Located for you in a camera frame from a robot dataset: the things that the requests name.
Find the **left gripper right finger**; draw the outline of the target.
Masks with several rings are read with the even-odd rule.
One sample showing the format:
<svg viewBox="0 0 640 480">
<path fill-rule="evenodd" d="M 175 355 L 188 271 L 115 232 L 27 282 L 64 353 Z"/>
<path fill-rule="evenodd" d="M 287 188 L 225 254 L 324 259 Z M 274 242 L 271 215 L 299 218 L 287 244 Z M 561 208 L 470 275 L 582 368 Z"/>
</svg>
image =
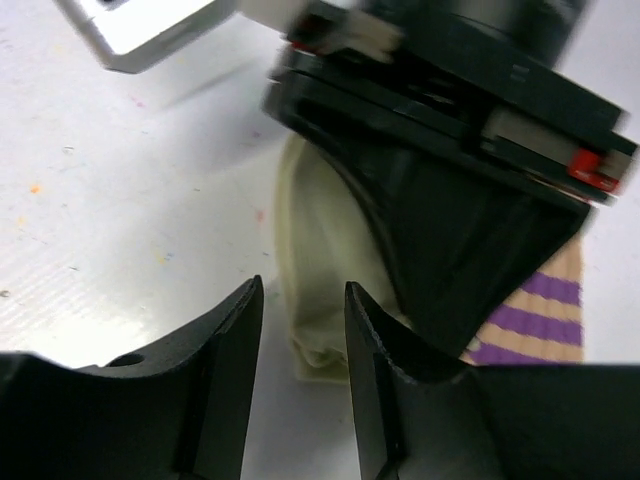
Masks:
<svg viewBox="0 0 640 480">
<path fill-rule="evenodd" d="M 351 399 L 365 479 L 635 479 L 633 365 L 473 366 L 345 289 Z"/>
</svg>

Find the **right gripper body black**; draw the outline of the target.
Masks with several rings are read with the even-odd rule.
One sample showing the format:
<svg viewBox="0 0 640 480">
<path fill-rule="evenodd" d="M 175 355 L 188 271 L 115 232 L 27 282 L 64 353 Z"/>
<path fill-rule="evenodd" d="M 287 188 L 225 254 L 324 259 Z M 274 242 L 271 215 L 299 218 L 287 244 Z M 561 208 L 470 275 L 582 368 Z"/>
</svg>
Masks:
<svg viewBox="0 0 640 480">
<path fill-rule="evenodd" d="M 637 160 L 620 107 L 556 71 L 583 1 L 313 1 L 293 19 L 265 111 L 328 144 L 368 128 L 603 203 Z"/>
</svg>

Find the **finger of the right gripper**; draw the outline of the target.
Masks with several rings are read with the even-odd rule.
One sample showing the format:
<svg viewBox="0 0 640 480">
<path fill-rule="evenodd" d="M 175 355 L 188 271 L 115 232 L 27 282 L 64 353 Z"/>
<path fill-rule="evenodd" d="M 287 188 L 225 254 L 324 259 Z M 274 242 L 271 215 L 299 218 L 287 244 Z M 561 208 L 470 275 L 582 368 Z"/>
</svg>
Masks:
<svg viewBox="0 0 640 480">
<path fill-rule="evenodd" d="M 320 153 L 360 206 L 406 325 L 457 357 L 507 298 L 580 238 L 591 213 L 540 185 L 506 185 L 415 151 L 369 153 L 363 177 Z"/>
</svg>

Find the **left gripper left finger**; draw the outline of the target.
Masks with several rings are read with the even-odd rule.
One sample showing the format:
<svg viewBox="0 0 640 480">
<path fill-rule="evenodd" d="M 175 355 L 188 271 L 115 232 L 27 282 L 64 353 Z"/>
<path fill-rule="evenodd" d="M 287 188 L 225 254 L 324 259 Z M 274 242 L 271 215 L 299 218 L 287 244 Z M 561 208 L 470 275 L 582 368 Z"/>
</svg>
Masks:
<svg viewBox="0 0 640 480">
<path fill-rule="evenodd" d="M 5 479 L 237 479 L 263 318 L 253 277 L 107 365 L 1 357 Z"/>
</svg>

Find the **tan maroon striped sock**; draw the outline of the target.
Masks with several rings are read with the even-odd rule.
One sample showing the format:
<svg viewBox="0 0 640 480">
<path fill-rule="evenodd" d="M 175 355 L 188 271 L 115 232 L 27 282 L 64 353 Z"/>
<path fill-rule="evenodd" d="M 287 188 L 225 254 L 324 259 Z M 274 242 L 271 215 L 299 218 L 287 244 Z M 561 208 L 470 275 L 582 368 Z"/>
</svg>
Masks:
<svg viewBox="0 0 640 480">
<path fill-rule="evenodd" d="M 581 363 L 582 279 L 576 237 L 503 302 L 462 359 L 477 365 Z"/>
</svg>

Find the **pale green ankle sock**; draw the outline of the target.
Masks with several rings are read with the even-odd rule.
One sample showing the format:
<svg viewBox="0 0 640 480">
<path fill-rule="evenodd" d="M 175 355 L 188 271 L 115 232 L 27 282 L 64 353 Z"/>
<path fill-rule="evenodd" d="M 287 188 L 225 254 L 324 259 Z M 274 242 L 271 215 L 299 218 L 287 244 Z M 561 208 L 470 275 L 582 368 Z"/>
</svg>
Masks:
<svg viewBox="0 0 640 480">
<path fill-rule="evenodd" d="M 297 376 L 344 384 L 346 284 L 359 283 L 393 318 L 408 320 L 356 199 L 320 151 L 297 134 L 280 158 L 273 224 Z"/>
</svg>

